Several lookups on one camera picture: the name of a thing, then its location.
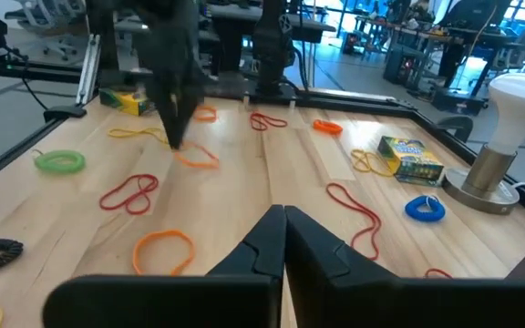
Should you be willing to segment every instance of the red rubber band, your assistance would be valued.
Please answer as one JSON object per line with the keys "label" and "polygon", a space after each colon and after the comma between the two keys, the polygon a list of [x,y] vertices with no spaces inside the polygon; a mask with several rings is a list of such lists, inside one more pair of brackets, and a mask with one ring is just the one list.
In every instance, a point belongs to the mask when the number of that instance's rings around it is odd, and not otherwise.
{"label": "red rubber band", "polygon": [[[349,199],[349,201],[352,202],[352,204],[350,204],[348,202],[345,202],[344,200],[338,199],[332,193],[332,191],[330,191],[330,187],[336,187],[336,188],[340,189],[346,195],[346,197]],[[380,250],[378,249],[378,245],[376,244],[376,234],[380,231],[380,228],[382,228],[382,221],[380,220],[378,215],[375,214],[374,212],[372,212],[366,206],[360,204],[357,200],[354,200],[354,198],[352,198],[352,196],[347,191],[347,189],[344,186],[342,186],[342,185],[340,185],[338,183],[332,182],[332,183],[328,184],[327,187],[325,187],[325,191],[327,191],[327,194],[333,200],[337,201],[338,203],[340,203],[341,205],[347,207],[350,210],[355,210],[355,211],[359,211],[360,213],[364,213],[372,221],[372,226],[370,226],[368,228],[365,228],[365,229],[362,229],[362,230],[360,230],[360,231],[355,233],[355,235],[354,235],[354,237],[352,238],[352,241],[351,241],[351,246],[352,246],[352,248],[354,248],[355,241],[357,241],[364,234],[366,234],[368,232],[372,232],[371,236],[370,236],[370,242],[372,243],[372,247],[374,248],[375,255],[372,256],[372,257],[368,257],[368,259],[372,260],[372,261],[377,260],[378,256],[380,256]]]}
{"label": "red rubber band", "polygon": [[288,125],[287,121],[279,118],[271,118],[261,113],[251,114],[251,128],[257,131],[265,131],[269,129],[269,125],[276,128],[284,128]]}
{"label": "red rubber band", "polygon": [[431,273],[438,273],[440,275],[445,276],[446,278],[453,279],[453,277],[450,274],[448,274],[448,273],[446,273],[446,272],[444,272],[444,271],[442,271],[440,269],[434,269],[434,268],[433,269],[428,269],[427,272],[425,272],[425,278],[435,278],[435,277],[431,277],[430,276]]}
{"label": "red rubber band", "polygon": [[[110,198],[114,194],[118,193],[123,188],[125,188],[125,186],[127,186],[127,184],[133,179],[137,179],[137,186],[139,187],[139,191],[137,191],[136,193],[128,196],[125,200],[121,201],[120,203],[118,203],[116,205],[105,205],[104,204],[105,201],[108,198]],[[149,181],[149,183],[147,185],[145,185],[145,186],[141,185],[141,181],[143,179],[147,179]],[[131,215],[144,214],[151,207],[151,200],[149,199],[147,194],[150,191],[155,190],[159,186],[159,184],[160,184],[160,181],[157,178],[155,178],[154,175],[151,175],[151,174],[136,174],[136,175],[132,175],[132,176],[128,177],[119,186],[117,186],[115,189],[109,191],[107,194],[105,194],[103,197],[101,197],[100,200],[98,200],[98,206],[100,206],[100,208],[103,209],[103,210],[116,210],[118,208],[121,208],[121,207],[125,206],[125,210],[127,211],[128,214],[131,214]],[[144,198],[147,201],[146,206],[144,208],[140,209],[140,210],[132,210],[131,207],[130,207],[131,203],[133,203],[139,197],[142,197],[142,198]]]}

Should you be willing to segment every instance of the floor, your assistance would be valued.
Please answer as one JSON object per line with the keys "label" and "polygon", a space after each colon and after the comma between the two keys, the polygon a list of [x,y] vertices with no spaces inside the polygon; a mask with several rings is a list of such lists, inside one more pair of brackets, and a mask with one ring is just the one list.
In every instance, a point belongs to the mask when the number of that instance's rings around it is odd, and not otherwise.
{"label": "floor", "polygon": [[[26,50],[30,59],[53,63],[79,65],[84,55],[86,40],[77,41],[81,49],[78,54],[63,62],[54,54],[44,55],[39,46],[34,44],[34,37],[21,29],[10,28],[8,43]],[[127,45],[121,45],[119,53],[122,62],[132,62]],[[436,110],[429,103],[414,99],[406,90],[393,85],[382,78],[383,56],[372,54],[367,57],[342,55],[338,47],[321,44],[315,55],[315,87],[341,89],[345,91],[387,95],[405,99],[413,103],[424,115],[433,121],[445,118],[446,112]],[[467,87],[467,82],[479,71],[479,62],[468,63],[465,73],[460,79],[460,87]],[[297,64],[285,69],[287,75],[295,84],[301,85]],[[50,83],[42,81],[29,82],[38,97],[49,107],[67,105],[73,101],[76,85]],[[494,105],[483,110],[474,118],[475,126],[468,146],[476,151],[489,140],[498,121],[498,111]],[[25,87],[18,79],[0,77],[0,155],[16,142],[25,138],[44,123],[42,109],[26,93]],[[510,175],[520,181],[525,181],[525,143],[520,148],[519,155],[510,168]]]}

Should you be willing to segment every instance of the computer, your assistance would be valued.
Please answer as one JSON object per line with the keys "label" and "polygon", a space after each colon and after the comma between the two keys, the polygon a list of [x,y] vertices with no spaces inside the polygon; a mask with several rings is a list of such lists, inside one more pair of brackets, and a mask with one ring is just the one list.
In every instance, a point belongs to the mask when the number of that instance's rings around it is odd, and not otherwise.
{"label": "computer", "polygon": [[441,25],[477,31],[483,26],[499,26],[509,6],[510,0],[461,0]]}

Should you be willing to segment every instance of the orange rubber band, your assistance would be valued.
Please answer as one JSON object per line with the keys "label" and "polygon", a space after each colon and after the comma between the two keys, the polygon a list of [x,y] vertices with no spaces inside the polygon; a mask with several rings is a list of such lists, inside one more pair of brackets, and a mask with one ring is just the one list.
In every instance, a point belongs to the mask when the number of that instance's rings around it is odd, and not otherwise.
{"label": "orange rubber band", "polygon": [[178,161],[180,161],[184,165],[189,166],[191,168],[200,168],[200,169],[217,169],[220,166],[220,160],[214,154],[210,153],[203,146],[200,146],[197,143],[190,142],[190,141],[184,142],[183,146],[186,146],[185,149],[192,148],[192,147],[197,148],[197,149],[203,151],[204,154],[206,154],[206,156],[208,156],[211,159],[210,162],[194,162],[194,161],[191,161],[189,159],[184,158],[181,155],[180,151],[174,152],[173,156],[175,156],[175,159],[177,159]]}
{"label": "orange rubber band", "polygon": [[180,237],[184,241],[186,241],[188,245],[190,246],[190,255],[188,255],[188,257],[181,264],[173,268],[170,275],[180,275],[183,269],[185,269],[193,261],[193,258],[196,255],[196,248],[191,238],[186,236],[183,232],[178,231],[178,230],[152,232],[152,233],[145,235],[143,238],[137,241],[137,244],[135,244],[135,249],[133,250],[133,269],[135,269],[135,272],[138,275],[143,274],[143,271],[139,268],[139,249],[144,244],[150,241],[155,241],[156,239],[159,239],[159,238],[168,238],[168,237]]}
{"label": "orange rubber band", "polygon": [[314,129],[333,135],[340,134],[344,130],[344,128],[335,123],[322,121],[320,119],[314,121]]}
{"label": "orange rubber band", "polygon": [[[208,112],[211,115],[198,115],[198,112]],[[217,118],[216,108],[210,105],[198,105],[193,113],[193,118],[199,122],[215,122]]]}

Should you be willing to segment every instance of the wooden table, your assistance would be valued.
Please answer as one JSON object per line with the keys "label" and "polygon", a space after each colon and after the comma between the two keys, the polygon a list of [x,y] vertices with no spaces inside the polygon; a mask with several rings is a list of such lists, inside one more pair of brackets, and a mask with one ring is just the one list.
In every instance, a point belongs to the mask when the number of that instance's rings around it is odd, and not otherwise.
{"label": "wooden table", "polygon": [[[87,167],[74,176],[50,176],[26,152],[0,172],[0,238],[25,244],[23,255],[0,270],[4,327],[40,327],[42,305],[62,281],[90,273],[134,274],[135,243],[153,231],[179,229],[196,243],[196,258],[183,274],[202,275],[220,261],[271,204],[293,204],[349,242],[369,219],[343,208],[325,193],[330,181],[344,184],[382,218],[376,240],[380,265],[403,277],[421,277],[431,267],[455,277],[504,277],[525,255],[525,209],[507,217],[472,210],[441,189],[402,184],[393,178],[352,169],[351,149],[376,150],[382,135],[423,140],[447,166],[464,163],[405,118],[336,111],[259,107],[263,114],[289,121],[288,128],[256,132],[249,112],[233,100],[209,98],[218,108],[215,123],[190,124],[187,140],[220,158],[219,169],[181,165],[157,140],[147,136],[110,138],[111,128],[160,127],[155,115],[137,118],[94,100],[82,119],[69,119],[34,149],[74,149]],[[311,129],[314,119],[344,127],[339,138]],[[191,159],[199,152],[188,150]],[[146,215],[105,211],[98,199],[126,177],[150,173],[160,186],[150,195]],[[404,206],[422,194],[437,195],[447,209],[439,224],[418,223]],[[357,250],[370,256],[369,238]],[[156,241],[141,253],[148,273],[165,274],[186,255],[175,239]],[[295,327],[285,293],[283,326]]]}

